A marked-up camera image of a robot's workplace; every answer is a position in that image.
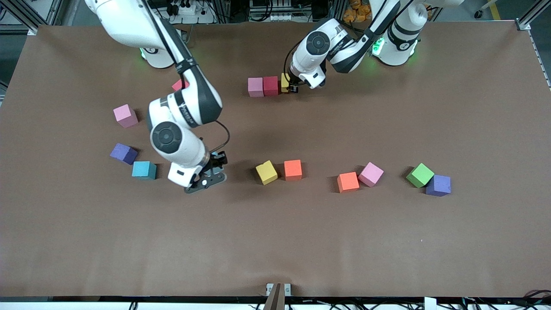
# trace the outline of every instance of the green indicator light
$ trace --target green indicator light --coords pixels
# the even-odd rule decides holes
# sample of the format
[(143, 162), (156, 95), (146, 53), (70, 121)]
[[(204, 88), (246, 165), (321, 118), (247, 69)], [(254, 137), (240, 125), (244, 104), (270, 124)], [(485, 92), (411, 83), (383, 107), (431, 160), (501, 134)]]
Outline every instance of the green indicator light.
[(413, 53), (415, 53), (415, 46), (417, 45), (417, 42), (419, 42), (419, 40), (415, 40), (415, 43), (412, 46), (412, 51), (411, 53), (409, 53), (410, 56), (413, 55)]
[(380, 38), (373, 44), (372, 53), (373, 55), (379, 55), (381, 53), (382, 46), (385, 44), (385, 38)]

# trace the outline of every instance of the foam cube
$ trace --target foam cube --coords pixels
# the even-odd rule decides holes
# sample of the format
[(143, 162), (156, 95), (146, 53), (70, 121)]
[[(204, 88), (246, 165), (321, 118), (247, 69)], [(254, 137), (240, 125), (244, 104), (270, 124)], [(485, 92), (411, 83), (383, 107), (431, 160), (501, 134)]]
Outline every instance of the foam cube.
[(281, 92), (282, 93), (288, 93), (289, 92), (289, 75), (287, 73), (281, 74)]
[(124, 128), (128, 128), (138, 123), (136, 112), (134, 112), (128, 104), (119, 106), (113, 110), (113, 113), (115, 113), (115, 119), (117, 122)]
[(277, 77), (263, 77), (262, 89), (264, 90), (265, 97), (279, 95), (279, 81)]
[(297, 181), (302, 179), (302, 165), (300, 159), (283, 162), (285, 167), (285, 181)]
[(264, 97), (264, 90), (262, 89), (262, 78), (249, 78), (248, 84), (249, 96)]
[(381, 168), (370, 162), (365, 166), (364, 170), (361, 171), (360, 175), (358, 175), (358, 180), (372, 188), (382, 176), (383, 172)]
[(263, 185), (266, 185), (272, 181), (277, 180), (277, 172), (272, 165), (271, 161), (267, 161), (261, 165), (256, 166), (256, 172), (260, 176), (260, 180)]
[(154, 180), (157, 166), (152, 162), (134, 162), (132, 176), (138, 180)]
[(337, 177), (337, 183), (339, 185), (339, 192), (341, 194), (355, 191), (358, 188), (360, 188), (360, 184), (358, 183), (358, 176), (356, 175), (356, 172), (340, 174)]
[(134, 161), (136, 160), (136, 156), (138, 156), (138, 152), (135, 149), (120, 143), (117, 143), (117, 145), (115, 145), (115, 148), (111, 152), (112, 158), (118, 159), (119, 161), (122, 161), (129, 165), (134, 163)]
[[(184, 80), (184, 88), (188, 88), (190, 86), (190, 84)], [(172, 89), (177, 92), (178, 90), (182, 90), (182, 79), (179, 79), (178, 81), (176, 81), (176, 83), (174, 83), (172, 85)]]
[(426, 194), (438, 197), (451, 194), (451, 178), (435, 174), (426, 185)]
[(408, 179), (413, 185), (415, 185), (415, 187), (421, 188), (425, 186), (433, 176), (434, 172), (432, 172), (423, 163), (420, 163), (408, 174), (406, 179)]

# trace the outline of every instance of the floor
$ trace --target floor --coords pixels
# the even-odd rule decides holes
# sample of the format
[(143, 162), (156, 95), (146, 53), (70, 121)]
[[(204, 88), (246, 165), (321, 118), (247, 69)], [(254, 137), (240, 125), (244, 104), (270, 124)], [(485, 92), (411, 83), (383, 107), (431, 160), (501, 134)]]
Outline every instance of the floor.
[[(84, 0), (79, 1), (76, 9), (67, 12), (64, 24), (72, 25), (100, 25), (97, 16), (92, 13), (84, 4)], [(447, 8), (437, 17), (437, 22), (451, 22), (475, 20), (474, 13), (484, 4), (486, 0), (465, 0), (457, 8)], [(524, 13), (534, 0), (500, 0), (496, 6), (499, 16), (503, 20), (515, 19)], [(486, 9), (483, 16), (478, 20), (493, 20), (494, 17), (490, 9)], [(532, 36), (538, 47), (544, 66), (551, 70), (551, 9), (544, 11), (538, 19), (532, 24)], [(0, 80), (9, 83), (12, 78), (15, 65), (19, 59), (26, 36), (23, 35), (2, 35), (0, 36)]]

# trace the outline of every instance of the blue cube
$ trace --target blue cube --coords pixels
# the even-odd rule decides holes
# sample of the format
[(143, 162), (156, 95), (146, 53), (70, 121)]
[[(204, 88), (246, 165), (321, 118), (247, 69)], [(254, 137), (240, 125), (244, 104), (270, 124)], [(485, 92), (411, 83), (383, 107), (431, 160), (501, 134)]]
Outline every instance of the blue cube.
[(138, 156), (138, 152), (135, 149), (120, 143), (117, 143), (117, 145), (115, 145), (115, 148), (111, 152), (112, 158), (116, 158), (119, 161), (122, 161), (129, 165), (134, 163), (134, 161), (136, 160), (136, 156)]
[(132, 176), (138, 180), (154, 180), (157, 166), (151, 162), (134, 162)]
[(451, 178), (435, 174), (426, 185), (426, 194), (438, 197), (451, 194)]

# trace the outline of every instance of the green cube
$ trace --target green cube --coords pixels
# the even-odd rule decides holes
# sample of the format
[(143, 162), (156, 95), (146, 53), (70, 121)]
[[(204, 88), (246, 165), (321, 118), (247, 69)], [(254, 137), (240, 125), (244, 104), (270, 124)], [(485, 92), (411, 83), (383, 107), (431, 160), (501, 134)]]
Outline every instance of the green cube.
[(423, 163), (420, 163), (415, 169), (413, 169), (406, 179), (408, 179), (415, 187), (421, 188), (425, 186), (430, 179), (432, 179), (434, 176), (434, 172), (432, 172), (427, 166), (425, 166)]
[(151, 162), (134, 162), (132, 176), (138, 180), (154, 180), (157, 166)]

